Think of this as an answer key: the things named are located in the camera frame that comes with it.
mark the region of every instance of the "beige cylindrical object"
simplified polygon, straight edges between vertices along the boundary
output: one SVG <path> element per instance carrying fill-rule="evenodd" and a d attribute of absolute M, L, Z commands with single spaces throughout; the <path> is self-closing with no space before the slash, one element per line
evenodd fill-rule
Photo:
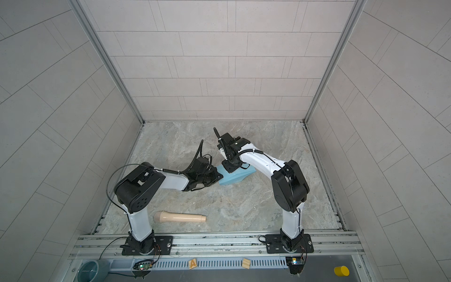
<path fill-rule="evenodd" d="M 156 222 L 205 222 L 207 217 L 200 214 L 156 212 Z"/>

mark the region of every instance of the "black cable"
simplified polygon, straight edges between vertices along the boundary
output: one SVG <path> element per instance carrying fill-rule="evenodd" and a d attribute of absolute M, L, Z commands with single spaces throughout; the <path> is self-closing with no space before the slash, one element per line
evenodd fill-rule
<path fill-rule="evenodd" d="M 127 237 L 118 237 L 118 238 L 114 239 L 113 241 L 111 241 L 111 243 L 109 243 L 109 244 L 103 249 L 102 253 L 100 254 L 99 259 L 102 257 L 102 255 L 103 255 L 103 253 L 105 252 L 105 250 L 106 250 L 106 249 L 107 249 L 114 241 L 119 240 L 119 239 L 121 239 L 121 238 L 127 238 Z"/>
<path fill-rule="evenodd" d="M 126 274 L 122 274 L 122 273 L 115 273 L 115 272 L 108 272 L 108 274 L 116 274 L 116 275 L 120 275 L 120 276 L 127 276 L 127 277 L 137 277 L 137 276 L 134 276 L 134 275 L 126 275 Z"/>

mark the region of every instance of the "blue towel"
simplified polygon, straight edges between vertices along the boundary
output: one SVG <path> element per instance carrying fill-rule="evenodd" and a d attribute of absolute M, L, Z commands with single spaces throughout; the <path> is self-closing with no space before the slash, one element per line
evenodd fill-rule
<path fill-rule="evenodd" d="M 216 168 L 218 169 L 218 172 L 221 173 L 224 177 L 219 180 L 219 185 L 230 185 L 237 182 L 240 182 L 244 178 L 246 178 L 248 175 L 253 174 L 256 172 L 255 167 L 248 165 L 248 169 L 242 169 L 241 167 L 235 170 L 232 173 L 228 173 L 223 165 L 218 165 Z"/>

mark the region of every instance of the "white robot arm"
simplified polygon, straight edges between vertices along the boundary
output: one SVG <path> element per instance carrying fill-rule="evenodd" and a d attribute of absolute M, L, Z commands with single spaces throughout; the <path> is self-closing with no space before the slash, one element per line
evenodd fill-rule
<path fill-rule="evenodd" d="M 310 191 L 299 165 L 293 160 L 284 162 L 273 158 L 245 138 L 233 138 L 228 133 L 220 136 L 216 128 L 214 131 L 218 137 L 218 149 L 225 158 L 222 165 L 229 173 L 248 163 L 271 180 L 274 198 L 283 209 L 282 244 L 287 251 L 296 251 L 303 238 L 302 209 Z M 115 186 L 114 192 L 130 222 L 128 248 L 147 254 L 154 247 L 147 205 L 157 189 L 194 191 L 199 189 L 196 188 L 198 184 L 207 187 L 223 178 L 212 166 L 211 158 L 198 157 L 201 151 L 202 141 L 196 156 L 184 171 L 158 169 L 144 162 Z"/>

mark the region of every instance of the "gray marble surface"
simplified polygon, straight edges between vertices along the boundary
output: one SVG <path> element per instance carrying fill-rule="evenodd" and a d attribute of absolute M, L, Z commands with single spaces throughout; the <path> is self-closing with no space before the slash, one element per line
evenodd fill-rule
<path fill-rule="evenodd" d="M 150 122 L 144 126 L 130 163 L 146 161 L 155 167 L 183 170 L 194 157 L 200 140 L 204 139 L 203 154 L 211 154 L 213 165 L 217 166 L 223 157 L 216 147 L 213 127 L 220 134 L 229 132 L 233 137 L 244 137 L 275 158 L 297 161 L 310 186 L 302 218 L 304 229 L 338 228 L 302 124 L 298 121 Z M 153 220 L 157 211 L 201 214 L 207 216 L 207 221 L 158 223 Z M 216 183 L 193 192 L 160 189 L 148 205 L 149 220 L 156 233 L 275 231 L 282 225 L 281 211 L 274 199 L 271 181 L 258 171 L 233 185 Z M 122 234 L 128 230 L 124 212 L 111 205 L 100 233 Z"/>

